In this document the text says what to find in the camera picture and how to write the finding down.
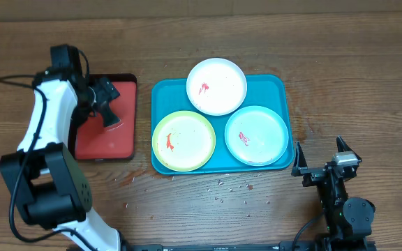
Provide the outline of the dark green sponge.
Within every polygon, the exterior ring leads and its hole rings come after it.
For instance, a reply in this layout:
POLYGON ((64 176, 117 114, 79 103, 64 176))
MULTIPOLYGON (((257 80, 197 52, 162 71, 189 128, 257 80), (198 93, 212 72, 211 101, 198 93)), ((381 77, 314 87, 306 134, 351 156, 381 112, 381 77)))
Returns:
POLYGON ((110 106, 108 104, 104 104, 100 108, 100 114, 103 117, 103 126, 104 127, 113 126, 114 124, 120 122, 119 117, 112 112, 112 110, 110 109, 110 106))

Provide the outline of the yellow-green plate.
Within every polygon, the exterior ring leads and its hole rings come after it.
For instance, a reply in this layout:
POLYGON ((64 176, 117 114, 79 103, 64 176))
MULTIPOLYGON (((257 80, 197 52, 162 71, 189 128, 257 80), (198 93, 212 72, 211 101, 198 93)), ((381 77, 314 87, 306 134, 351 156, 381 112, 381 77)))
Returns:
POLYGON ((175 172, 191 172, 213 156, 216 134, 203 115, 178 111, 159 121, 151 145, 152 153, 164 167, 175 172))

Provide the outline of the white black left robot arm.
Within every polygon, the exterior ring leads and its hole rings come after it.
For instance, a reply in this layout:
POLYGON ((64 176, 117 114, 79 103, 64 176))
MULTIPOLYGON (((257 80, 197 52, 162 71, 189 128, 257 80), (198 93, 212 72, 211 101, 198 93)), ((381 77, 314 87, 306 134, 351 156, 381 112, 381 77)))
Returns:
POLYGON ((109 106, 118 90, 106 77, 91 82, 72 68, 48 68, 29 87, 35 104, 26 135, 15 153, 0 159, 13 235, 35 243, 63 234, 81 250, 128 250, 93 208, 89 182, 68 150, 73 121, 100 114, 106 126, 119 122, 109 106))

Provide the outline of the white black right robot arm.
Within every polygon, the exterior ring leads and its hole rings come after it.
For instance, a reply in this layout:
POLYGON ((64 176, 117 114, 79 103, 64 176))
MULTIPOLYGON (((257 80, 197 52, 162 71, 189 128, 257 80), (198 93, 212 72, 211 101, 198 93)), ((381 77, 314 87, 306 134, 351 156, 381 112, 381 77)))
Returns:
POLYGON ((322 167, 309 168, 300 143, 296 145, 292 176, 301 176, 304 187, 318 191, 322 212, 307 222, 296 234, 292 250, 354 250, 376 251, 371 224, 375 206, 367 199, 349 197, 345 182, 357 176, 362 159, 342 139, 336 138, 337 152, 322 167), (313 223, 324 218, 327 233, 318 234, 313 241, 299 241, 301 234, 313 223))

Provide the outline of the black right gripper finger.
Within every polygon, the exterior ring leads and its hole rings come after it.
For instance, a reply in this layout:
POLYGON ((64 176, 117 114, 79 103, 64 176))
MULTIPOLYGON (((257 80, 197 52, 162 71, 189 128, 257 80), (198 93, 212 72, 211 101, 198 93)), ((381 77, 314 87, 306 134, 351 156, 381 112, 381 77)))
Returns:
POLYGON ((304 157, 304 153, 301 147, 300 142, 296 143, 296 153, 295 153, 295 161, 293 164, 294 171, 301 171, 303 169, 307 169, 308 165, 306 163, 306 159, 304 157))
POLYGON ((340 135, 336 138, 336 145, 337 145, 337 150, 339 153, 352 151, 352 149, 346 144, 346 142, 343 140, 343 138, 340 135))

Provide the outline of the white plate with red stain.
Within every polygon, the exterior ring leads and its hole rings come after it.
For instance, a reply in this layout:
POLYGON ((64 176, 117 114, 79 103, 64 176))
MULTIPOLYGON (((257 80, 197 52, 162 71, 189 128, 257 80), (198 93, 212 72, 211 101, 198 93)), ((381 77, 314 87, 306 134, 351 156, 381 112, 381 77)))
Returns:
POLYGON ((222 58, 199 62, 186 79, 186 93, 192 105, 211 116, 235 111, 247 94, 246 77, 239 66, 222 58))

